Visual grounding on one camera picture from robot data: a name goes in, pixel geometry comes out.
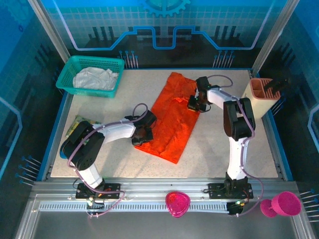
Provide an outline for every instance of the white cloth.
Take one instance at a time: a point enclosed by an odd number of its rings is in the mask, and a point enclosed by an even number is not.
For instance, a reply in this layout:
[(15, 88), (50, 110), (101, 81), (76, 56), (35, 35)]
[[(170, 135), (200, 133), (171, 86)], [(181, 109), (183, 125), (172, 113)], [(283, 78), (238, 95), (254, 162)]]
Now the white cloth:
[(85, 88), (94, 90), (114, 90), (119, 73), (110, 69), (103, 70), (95, 67), (84, 68), (73, 78), (74, 88)]

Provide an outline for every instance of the plastic basket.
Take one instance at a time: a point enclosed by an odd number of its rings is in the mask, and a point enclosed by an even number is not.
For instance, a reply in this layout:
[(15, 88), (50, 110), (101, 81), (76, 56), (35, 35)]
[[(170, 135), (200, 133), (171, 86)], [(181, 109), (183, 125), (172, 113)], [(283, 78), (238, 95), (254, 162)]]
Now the plastic basket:
[[(114, 90), (92, 90), (73, 87), (73, 78), (81, 70), (87, 67), (97, 67), (104, 70), (110, 69), (113, 72), (119, 73)], [(105, 57), (93, 57), (93, 56), (72, 56), (66, 62), (63, 70), (56, 81), (56, 86), (59, 89), (64, 89), (73, 95), (83, 96), (97, 96), (97, 97), (109, 97), (114, 98), (116, 90), (119, 86), (122, 74), (124, 70), (124, 61), (122, 59), (105, 58)]]

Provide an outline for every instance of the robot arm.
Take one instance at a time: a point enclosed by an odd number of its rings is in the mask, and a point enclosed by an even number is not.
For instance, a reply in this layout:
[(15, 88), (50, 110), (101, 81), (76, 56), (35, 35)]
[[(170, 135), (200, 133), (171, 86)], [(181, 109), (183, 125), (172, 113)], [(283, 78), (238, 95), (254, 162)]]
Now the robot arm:
[[(136, 118), (139, 117), (126, 116), (120, 123), (110, 123), (108, 126), (93, 133), (72, 158), (71, 163), (77, 168), (82, 179), (91, 188), (95, 189), (103, 186), (103, 178), (94, 164), (103, 143), (109, 143), (120, 138), (131, 138), (132, 145), (140, 145), (153, 139), (151, 125), (156, 121), (156, 116), (151, 111), (148, 111), (142, 119), (132, 122)], [(102, 125), (91, 125), (87, 121), (80, 122), (63, 143), (60, 156), (69, 158), (81, 140)]]
[[(224, 131), (230, 143), (229, 166), (226, 172), (225, 188), (228, 194), (231, 194), (235, 189), (243, 189), (248, 184), (248, 178), (243, 172), (242, 166), (246, 163), (249, 143), (249, 140), (246, 139), (251, 136), (251, 130), (245, 119), (242, 116), (238, 116), (241, 112), (234, 97), (222, 91), (219, 86), (211, 86), (207, 77), (198, 78), (196, 83), (196, 95), (190, 97), (188, 108), (194, 111), (207, 112), (207, 106), (215, 104), (223, 110)], [(250, 100), (243, 98), (239, 102), (243, 106), (253, 129), (255, 129), (255, 120)]]

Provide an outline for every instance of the speckled tabletop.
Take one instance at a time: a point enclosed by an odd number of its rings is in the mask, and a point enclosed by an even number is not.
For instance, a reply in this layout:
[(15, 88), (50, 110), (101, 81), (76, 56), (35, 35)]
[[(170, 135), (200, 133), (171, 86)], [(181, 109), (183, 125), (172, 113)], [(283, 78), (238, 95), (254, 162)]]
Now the speckled tabletop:
[[(238, 97), (242, 96), (249, 82), (247, 70), (125, 70), (115, 98), (73, 97), (60, 146), (76, 115), (108, 123), (131, 115), (138, 103), (146, 103), (151, 108), (172, 71), (194, 80), (213, 74), (226, 75), (233, 79), (234, 86), (225, 90)], [(209, 81), (217, 85), (229, 84), (221, 77)], [(143, 110), (141, 107), (137, 113), (141, 114)], [(223, 178), (228, 162), (229, 141), (223, 129), (223, 112), (212, 105), (210, 112), (199, 116), (178, 164), (135, 149), (130, 138), (104, 144), (95, 164), (103, 177)], [(248, 146), (246, 170), (257, 177), (278, 177), (261, 120), (256, 121), (256, 136)], [(66, 159), (57, 154), (51, 177), (76, 175), (66, 166)]]

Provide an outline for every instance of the red cloth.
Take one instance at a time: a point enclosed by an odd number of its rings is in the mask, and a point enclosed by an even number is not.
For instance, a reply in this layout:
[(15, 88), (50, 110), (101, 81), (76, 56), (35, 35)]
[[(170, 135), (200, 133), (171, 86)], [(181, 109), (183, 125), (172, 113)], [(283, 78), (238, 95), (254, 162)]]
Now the red cloth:
[(187, 109), (195, 89), (194, 80), (175, 72), (169, 76), (151, 110), (157, 117), (152, 130), (154, 139), (137, 149), (178, 163), (199, 116), (199, 112)]

